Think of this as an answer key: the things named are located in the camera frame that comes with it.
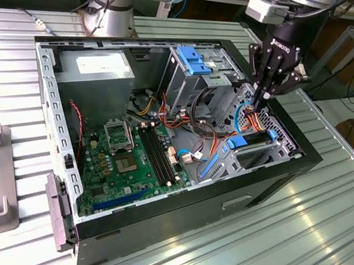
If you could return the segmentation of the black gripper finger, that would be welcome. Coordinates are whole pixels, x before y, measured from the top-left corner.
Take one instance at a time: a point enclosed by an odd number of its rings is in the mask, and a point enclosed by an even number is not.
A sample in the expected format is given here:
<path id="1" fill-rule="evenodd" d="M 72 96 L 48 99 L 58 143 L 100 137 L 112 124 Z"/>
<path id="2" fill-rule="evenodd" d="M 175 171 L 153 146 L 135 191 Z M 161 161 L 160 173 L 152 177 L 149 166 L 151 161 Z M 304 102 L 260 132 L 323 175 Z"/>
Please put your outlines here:
<path id="1" fill-rule="evenodd" d="M 272 55 L 271 48 L 263 48 L 261 44 L 251 43 L 249 45 L 249 64 L 254 78 L 253 88 L 255 94 L 253 98 L 253 107 L 258 108 L 261 96 L 263 95 L 263 84 L 268 75 L 268 62 Z"/>
<path id="2" fill-rule="evenodd" d="M 269 100 L 295 90 L 299 85 L 308 83 L 310 75 L 302 62 L 287 70 L 277 70 L 263 92 L 261 106 L 265 107 Z"/>

